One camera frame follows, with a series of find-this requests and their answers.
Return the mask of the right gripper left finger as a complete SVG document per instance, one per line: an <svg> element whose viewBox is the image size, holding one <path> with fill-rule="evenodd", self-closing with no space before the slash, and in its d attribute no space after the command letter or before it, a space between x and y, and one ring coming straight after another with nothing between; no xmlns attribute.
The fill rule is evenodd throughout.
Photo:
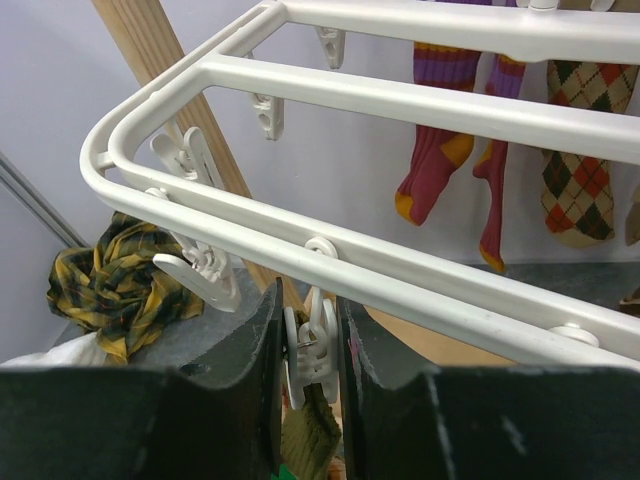
<svg viewBox="0 0 640 480"><path fill-rule="evenodd" d="M268 479L280 468L283 287L180 368L1 372L5 479Z"/></svg>

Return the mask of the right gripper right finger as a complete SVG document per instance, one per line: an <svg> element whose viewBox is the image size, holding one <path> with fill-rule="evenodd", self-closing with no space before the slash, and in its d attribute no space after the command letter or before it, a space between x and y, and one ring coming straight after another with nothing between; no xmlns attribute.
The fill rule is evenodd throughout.
<svg viewBox="0 0 640 480"><path fill-rule="evenodd" d="M337 302L351 479L635 479L639 375L595 366L443 367Z"/></svg>

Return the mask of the olive striped sock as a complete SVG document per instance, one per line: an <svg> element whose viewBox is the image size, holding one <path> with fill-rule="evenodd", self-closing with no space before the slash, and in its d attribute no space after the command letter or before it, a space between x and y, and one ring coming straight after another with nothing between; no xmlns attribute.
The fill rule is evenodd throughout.
<svg viewBox="0 0 640 480"><path fill-rule="evenodd" d="M322 386L304 388L301 409L292 408L283 386L281 457L296 479L345 479L344 461L337 456L342 432Z"/></svg>

